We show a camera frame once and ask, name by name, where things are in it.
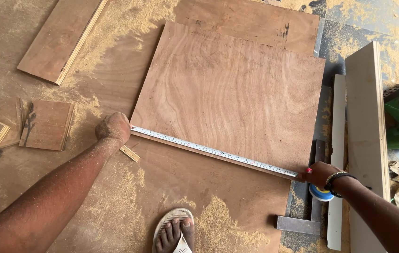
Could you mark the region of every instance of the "fist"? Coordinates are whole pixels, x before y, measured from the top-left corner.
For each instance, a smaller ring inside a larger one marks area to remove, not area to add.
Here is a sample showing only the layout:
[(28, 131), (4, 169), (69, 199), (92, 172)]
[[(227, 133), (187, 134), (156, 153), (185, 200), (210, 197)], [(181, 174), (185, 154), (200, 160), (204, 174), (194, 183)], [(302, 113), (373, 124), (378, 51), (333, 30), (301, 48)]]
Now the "fist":
[(298, 178), (304, 179), (322, 190), (325, 188), (326, 180), (330, 175), (342, 171), (335, 166), (323, 162), (314, 163), (310, 168), (312, 169), (312, 173), (299, 173)]
[(95, 135), (98, 140), (103, 138), (117, 139), (123, 146), (131, 135), (132, 125), (128, 118), (121, 112), (107, 115), (95, 128)]

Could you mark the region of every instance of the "human arm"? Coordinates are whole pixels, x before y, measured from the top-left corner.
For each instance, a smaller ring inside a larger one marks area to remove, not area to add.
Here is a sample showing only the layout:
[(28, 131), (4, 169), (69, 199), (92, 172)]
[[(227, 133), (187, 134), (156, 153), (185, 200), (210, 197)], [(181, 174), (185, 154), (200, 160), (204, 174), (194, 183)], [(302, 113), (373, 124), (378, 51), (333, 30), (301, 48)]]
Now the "human arm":
[[(312, 174), (300, 173), (298, 177), (323, 189), (326, 179), (340, 169), (323, 162), (310, 167)], [(342, 176), (332, 183), (333, 190), (346, 199), (379, 239), (388, 253), (399, 252), (399, 208), (377, 196), (358, 180)]]
[(0, 252), (44, 253), (86, 198), (107, 160), (130, 135), (116, 112), (96, 127), (98, 141), (45, 175), (0, 213)]

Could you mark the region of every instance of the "flip-flop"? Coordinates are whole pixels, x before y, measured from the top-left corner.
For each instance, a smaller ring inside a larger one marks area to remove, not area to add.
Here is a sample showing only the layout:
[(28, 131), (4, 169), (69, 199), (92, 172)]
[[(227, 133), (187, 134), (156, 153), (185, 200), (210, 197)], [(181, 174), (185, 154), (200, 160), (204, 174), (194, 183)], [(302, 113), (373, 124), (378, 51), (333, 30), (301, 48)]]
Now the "flip-flop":
[(167, 214), (165, 214), (162, 219), (159, 221), (156, 227), (156, 231), (154, 232), (154, 238), (153, 238), (153, 253), (156, 253), (156, 241), (157, 238), (160, 236), (160, 233), (162, 232), (162, 229), (165, 228), (165, 225), (169, 222), (172, 222), (174, 218), (179, 219), (179, 228), (181, 230), (181, 238), (179, 239), (179, 242), (177, 244), (176, 249), (174, 249), (173, 253), (192, 253), (192, 251), (189, 248), (189, 245), (187, 244), (186, 240), (184, 239), (184, 236), (182, 235), (182, 222), (184, 221), (185, 218), (190, 218), (193, 223), (193, 214), (185, 209), (185, 208), (175, 208), (171, 211), (169, 211)]

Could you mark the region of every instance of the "foot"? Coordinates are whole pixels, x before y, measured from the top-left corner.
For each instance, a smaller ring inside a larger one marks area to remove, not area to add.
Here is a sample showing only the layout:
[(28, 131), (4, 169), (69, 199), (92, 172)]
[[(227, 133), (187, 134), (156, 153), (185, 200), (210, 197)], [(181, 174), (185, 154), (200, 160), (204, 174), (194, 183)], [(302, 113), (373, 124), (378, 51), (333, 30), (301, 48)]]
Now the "foot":
[(169, 222), (165, 225), (165, 228), (162, 229), (156, 241), (157, 253), (174, 253), (173, 251), (176, 249), (179, 239), (181, 238), (181, 230), (190, 250), (195, 252), (193, 249), (195, 242), (193, 221), (190, 218), (186, 218), (181, 223), (182, 224), (179, 225), (179, 219), (175, 218), (171, 223)]

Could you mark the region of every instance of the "measuring tape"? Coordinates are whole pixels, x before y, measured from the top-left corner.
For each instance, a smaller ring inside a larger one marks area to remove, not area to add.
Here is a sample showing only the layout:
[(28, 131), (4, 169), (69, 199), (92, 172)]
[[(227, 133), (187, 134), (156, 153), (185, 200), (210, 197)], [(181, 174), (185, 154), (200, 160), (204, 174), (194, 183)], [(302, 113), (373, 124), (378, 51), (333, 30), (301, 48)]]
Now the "measuring tape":
[(286, 170), (286, 169), (282, 169), (282, 168), (279, 168), (279, 167), (276, 167), (276, 166), (273, 166), (273, 165), (270, 165), (270, 164), (264, 164), (264, 163), (261, 163), (261, 162), (258, 162), (258, 161), (254, 161), (254, 160), (251, 160), (251, 159), (248, 159), (248, 158), (244, 158), (244, 157), (241, 157), (241, 156), (238, 156), (238, 155), (226, 153), (226, 152), (223, 152), (223, 151), (220, 151), (220, 150), (217, 150), (217, 149), (208, 148), (208, 147), (205, 147), (205, 146), (202, 146), (202, 145), (199, 145), (199, 144), (195, 144), (195, 143), (192, 143), (192, 142), (189, 142), (189, 141), (183, 141), (181, 139), (178, 139), (178, 138), (175, 138), (175, 137), (171, 137), (171, 136), (168, 136), (168, 135), (164, 135), (164, 134), (161, 134), (161, 133), (158, 133), (158, 132), (154, 132), (154, 131), (151, 131), (151, 130), (147, 130), (147, 129), (144, 129), (144, 128), (141, 128), (141, 127), (138, 127), (138, 126), (133, 126), (131, 128), (131, 130), (139, 132), (139, 133), (142, 133), (144, 135), (153, 136), (153, 137), (159, 138), (161, 140), (165, 140), (165, 141), (173, 142), (173, 143), (176, 143), (176, 144), (180, 144), (182, 146), (186, 146), (186, 147), (190, 147), (190, 148), (193, 148), (193, 149), (197, 149), (197, 150), (201, 150), (201, 151), (204, 151), (204, 152), (208, 152), (208, 153), (211, 153), (211, 154), (219, 155), (221, 157), (228, 158), (228, 159), (231, 159), (231, 160), (234, 160), (234, 161), (237, 161), (237, 162), (241, 162), (241, 163), (244, 163), (244, 164), (250, 164), (250, 165), (253, 165), (253, 166), (256, 166), (256, 167), (259, 167), (259, 168), (262, 168), (262, 169), (266, 169), (266, 170), (269, 170), (269, 171), (274, 171), (274, 172), (277, 172), (277, 173), (281, 173), (281, 174), (289, 175), (289, 176), (293, 176), (293, 177), (296, 177), (296, 175), (298, 175), (298, 173), (294, 172), (294, 171), (289, 171), (289, 170)]

